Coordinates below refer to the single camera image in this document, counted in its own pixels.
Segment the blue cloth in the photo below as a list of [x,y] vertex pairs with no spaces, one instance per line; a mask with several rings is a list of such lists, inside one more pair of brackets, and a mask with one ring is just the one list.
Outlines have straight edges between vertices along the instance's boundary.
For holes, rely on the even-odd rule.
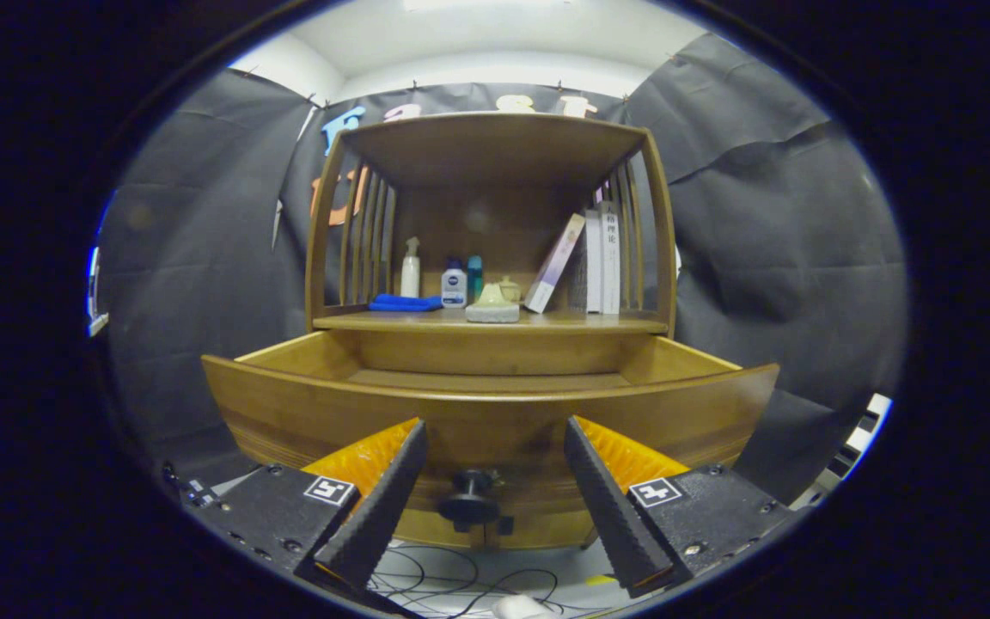
[[441,297],[411,298],[378,294],[369,304],[373,312],[430,312],[441,309]]

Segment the black backdrop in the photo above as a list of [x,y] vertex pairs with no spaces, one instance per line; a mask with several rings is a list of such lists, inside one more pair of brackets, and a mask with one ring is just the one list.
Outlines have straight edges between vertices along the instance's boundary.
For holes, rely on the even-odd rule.
[[[627,101],[455,83],[313,110],[253,75],[216,75],[141,149],[99,239],[113,373],[154,457],[209,482],[251,465],[217,414],[198,357],[236,357],[305,333],[309,204],[327,123],[382,122],[408,105],[423,116],[495,110],[507,95],[526,95],[537,113],[562,113],[563,98],[582,97],[591,118],[652,129],[683,259],[676,339],[740,365],[782,365],[737,467],[782,501],[815,479],[869,395],[895,390],[907,336],[900,240],[875,175],[840,126],[710,34]],[[335,206],[345,196],[337,192]],[[329,242],[338,247],[341,227]],[[329,261],[337,254],[327,251]],[[328,297],[336,284],[327,282]]]

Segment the screw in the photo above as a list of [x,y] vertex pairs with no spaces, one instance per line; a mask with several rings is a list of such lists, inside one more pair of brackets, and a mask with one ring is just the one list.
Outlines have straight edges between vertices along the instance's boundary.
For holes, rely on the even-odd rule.
[[162,480],[168,483],[176,483],[178,481],[178,475],[174,473],[174,465],[172,463],[164,463],[162,465]]

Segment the wooden drawer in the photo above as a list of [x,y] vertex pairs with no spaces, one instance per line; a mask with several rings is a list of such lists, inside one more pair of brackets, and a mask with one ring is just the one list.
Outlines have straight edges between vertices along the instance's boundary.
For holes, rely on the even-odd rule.
[[[777,365],[740,369],[644,333],[321,330],[236,360],[204,356],[236,442],[259,462],[302,467],[420,416],[430,451],[397,536],[445,545],[545,548],[585,541],[589,517],[563,459],[570,415],[696,467],[734,462]],[[498,471],[515,533],[453,533],[437,501],[462,468]]]

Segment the blue letter cutout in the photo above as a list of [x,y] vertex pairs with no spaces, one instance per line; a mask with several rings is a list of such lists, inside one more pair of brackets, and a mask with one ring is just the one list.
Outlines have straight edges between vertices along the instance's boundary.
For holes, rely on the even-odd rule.
[[339,131],[358,128],[358,118],[361,118],[361,114],[363,113],[365,113],[365,108],[357,106],[357,108],[347,111],[347,113],[342,114],[342,116],[335,118],[333,121],[327,122],[323,126],[322,132],[327,135],[327,149],[323,151],[323,156],[330,154],[331,144],[334,144],[334,137],[338,136]]

